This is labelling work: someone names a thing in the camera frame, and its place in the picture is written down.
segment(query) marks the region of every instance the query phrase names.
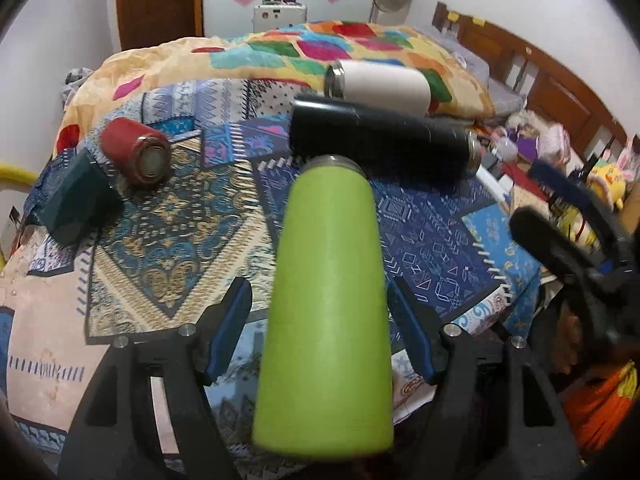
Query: white box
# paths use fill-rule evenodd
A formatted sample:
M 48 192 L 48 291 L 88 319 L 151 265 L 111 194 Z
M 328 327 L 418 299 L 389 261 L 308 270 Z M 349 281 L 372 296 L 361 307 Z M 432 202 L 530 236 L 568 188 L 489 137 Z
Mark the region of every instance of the white box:
M 306 22 L 306 5 L 296 1 L 263 0 L 254 7 L 254 32 L 292 27 Z

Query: metal screw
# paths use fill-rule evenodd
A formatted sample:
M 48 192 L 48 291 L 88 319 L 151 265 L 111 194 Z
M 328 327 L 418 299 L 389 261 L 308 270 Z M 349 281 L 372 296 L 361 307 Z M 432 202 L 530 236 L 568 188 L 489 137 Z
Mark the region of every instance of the metal screw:
M 185 323 L 178 327 L 178 334 L 183 337 L 189 337 L 196 333 L 196 326 L 193 323 Z
M 113 340 L 112 344 L 116 348 L 124 348 L 129 344 L 129 338 L 125 335 L 119 335 L 116 339 Z
M 511 337 L 511 345 L 515 346 L 517 349 L 523 349 L 527 346 L 527 341 L 523 337 L 515 335 Z
M 462 329 L 458 325 L 454 325 L 453 323 L 445 325 L 443 330 L 444 333 L 449 337 L 458 337 L 460 334 L 462 334 Z

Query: red bottle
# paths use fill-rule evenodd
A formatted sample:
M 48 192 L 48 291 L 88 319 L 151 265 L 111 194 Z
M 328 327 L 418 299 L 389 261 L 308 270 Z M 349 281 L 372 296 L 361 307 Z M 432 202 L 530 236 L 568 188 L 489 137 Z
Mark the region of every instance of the red bottle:
M 158 184 L 171 170 L 171 144 L 157 130 L 119 117 L 102 131 L 100 147 L 132 186 Z

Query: yellow plush toy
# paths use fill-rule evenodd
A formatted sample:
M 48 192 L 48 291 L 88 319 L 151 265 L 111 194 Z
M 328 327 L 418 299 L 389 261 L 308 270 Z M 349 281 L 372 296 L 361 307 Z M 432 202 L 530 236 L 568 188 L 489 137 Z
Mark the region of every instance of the yellow plush toy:
M 599 199 L 609 205 L 611 210 L 614 205 L 622 209 L 626 181 L 615 163 L 593 168 L 587 177 L 587 184 Z

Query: bed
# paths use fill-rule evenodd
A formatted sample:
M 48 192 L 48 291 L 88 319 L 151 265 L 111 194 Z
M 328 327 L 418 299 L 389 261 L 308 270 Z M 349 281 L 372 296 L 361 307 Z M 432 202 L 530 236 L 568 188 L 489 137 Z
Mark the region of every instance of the bed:
M 146 340 L 194 322 L 235 276 L 254 304 L 232 363 L 206 393 L 243 475 L 275 478 L 298 466 L 254 450 L 250 428 L 268 324 L 275 254 L 290 185 L 287 145 L 294 96 L 322 88 L 336 58 L 413 66 L 432 89 L 430 113 L 490 119 L 488 89 L 438 43 L 408 27 L 321 22 L 244 38 L 184 38 L 116 54 L 67 107 L 54 157 L 24 207 L 20 247 L 0 275 L 0 389 L 16 424 L 39 449 L 62 450 L 78 402 L 107 345 L 121 334 Z M 128 117 L 162 131 L 172 176 L 156 192 L 128 189 L 99 145 Z M 75 247 L 38 226 L 38 204 L 79 150 L 114 178 L 124 213 Z M 403 275 L 420 302 L 446 322 L 481 333 L 498 318 L 526 335 L 540 264 L 516 246 L 508 216 L 477 178 L 453 191 L 370 181 L 385 272 Z M 390 319 L 394 420 L 433 397 L 414 373 Z M 177 458 L 163 392 L 152 382 L 167 460 Z
M 486 61 L 490 78 L 514 92 L 526 92 L 527 108 L 543 119 L 561 123 L 580 155 L 604 128 L 621 146 L 626 133 L 607 107 L 577 75 L 528 41 L 493 23 L 460 14 L 439 2 L 432 25 L 455 31 L 456 41 Z M 524 79 L 534 79 L 524 88 Z

